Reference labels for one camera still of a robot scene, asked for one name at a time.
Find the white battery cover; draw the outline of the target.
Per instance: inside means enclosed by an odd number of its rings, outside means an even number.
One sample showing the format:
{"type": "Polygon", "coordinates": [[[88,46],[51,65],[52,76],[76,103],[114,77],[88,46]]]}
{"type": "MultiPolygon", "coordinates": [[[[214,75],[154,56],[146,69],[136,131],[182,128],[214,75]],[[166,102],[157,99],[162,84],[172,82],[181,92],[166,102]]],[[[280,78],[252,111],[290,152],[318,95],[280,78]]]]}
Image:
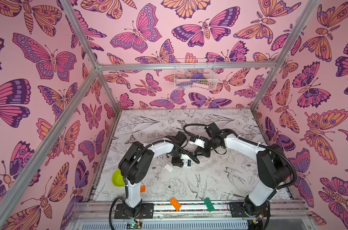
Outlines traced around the white battery cover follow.
{"type": "Polygon", "coordinates": [[[164,167],[168,172],[171,172],[173,170],[173,167],[166,164],[165,167],[164,167]]]}

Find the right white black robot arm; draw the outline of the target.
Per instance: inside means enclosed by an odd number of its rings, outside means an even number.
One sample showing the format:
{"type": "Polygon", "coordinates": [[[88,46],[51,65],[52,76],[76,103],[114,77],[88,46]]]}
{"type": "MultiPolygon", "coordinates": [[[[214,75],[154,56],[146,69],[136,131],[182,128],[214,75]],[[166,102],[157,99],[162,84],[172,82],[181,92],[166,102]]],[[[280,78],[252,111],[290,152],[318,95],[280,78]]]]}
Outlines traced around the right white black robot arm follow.
{"type": "Polygon", "coordinates": [[[297,182],[297,172],[291,161],[285,156],[281,146],[271,146],[247,140],[234,130],[220,129],[215,123],[187,124],[183,131],[190,136],[190,141],[197,146],[192,154],[194,161],[199,162],[197,153],[209,157],[218,148],[235,150],[252,158],[257,163],[259,181],[253,191],[238,206],[238,210],[249,217],[256,217],[263,213],[263,209],[270,210],[270,200],[282,188],[290,187],[297,182]]]}

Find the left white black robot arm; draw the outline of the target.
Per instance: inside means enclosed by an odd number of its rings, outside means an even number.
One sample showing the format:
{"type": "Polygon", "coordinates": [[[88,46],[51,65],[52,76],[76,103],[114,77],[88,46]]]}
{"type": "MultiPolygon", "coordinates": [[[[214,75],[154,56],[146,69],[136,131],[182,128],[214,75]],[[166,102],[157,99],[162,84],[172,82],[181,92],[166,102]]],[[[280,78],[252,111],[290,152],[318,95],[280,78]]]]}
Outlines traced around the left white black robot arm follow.
{"type": "Polygon", "coordinates": [[[132,143],[118,164],[125,186],[125,196],[114,199],[115,202],[121,200],[123,208],[122,211],[116,211],[115,218],[119,214],[133,218],[143,212],[141,181],[145,178],[154,158],[169,154],[174,159],[174,165],[178,167],[183,167],[185,161],[200,163],[195,153],[182,147],[186,141],[186,135],[179,131],[175,136],[165,136],[162,140],[150,144],[142,144],[139,141],[132,143]]]}

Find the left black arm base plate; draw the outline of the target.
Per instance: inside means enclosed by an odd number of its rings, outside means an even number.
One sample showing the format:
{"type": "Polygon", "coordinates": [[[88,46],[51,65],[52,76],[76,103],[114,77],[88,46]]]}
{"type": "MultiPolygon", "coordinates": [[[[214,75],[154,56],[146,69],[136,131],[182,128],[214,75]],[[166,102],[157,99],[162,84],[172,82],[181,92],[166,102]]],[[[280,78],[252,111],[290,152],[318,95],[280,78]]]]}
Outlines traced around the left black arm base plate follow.
{"type": "Polygon", "coordinates": [[[126,203],[118,204],[114,219],[152,219],[154,215],[154,203],[139,203],[135,208],[129,207],[126,203]]]}

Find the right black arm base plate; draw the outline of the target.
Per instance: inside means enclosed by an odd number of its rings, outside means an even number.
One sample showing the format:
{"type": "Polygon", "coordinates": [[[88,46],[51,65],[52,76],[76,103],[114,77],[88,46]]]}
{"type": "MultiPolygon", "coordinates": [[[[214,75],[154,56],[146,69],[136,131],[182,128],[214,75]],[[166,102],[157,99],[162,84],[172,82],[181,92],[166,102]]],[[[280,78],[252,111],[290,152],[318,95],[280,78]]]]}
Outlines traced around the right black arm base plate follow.
{"type": "Polygon", "coordinates": [[[270,202],[266,201],[261,206],[256,206],[252,202],[230,202],[227,205],[233,218],[262,218],[270,217],[270,202]]]}

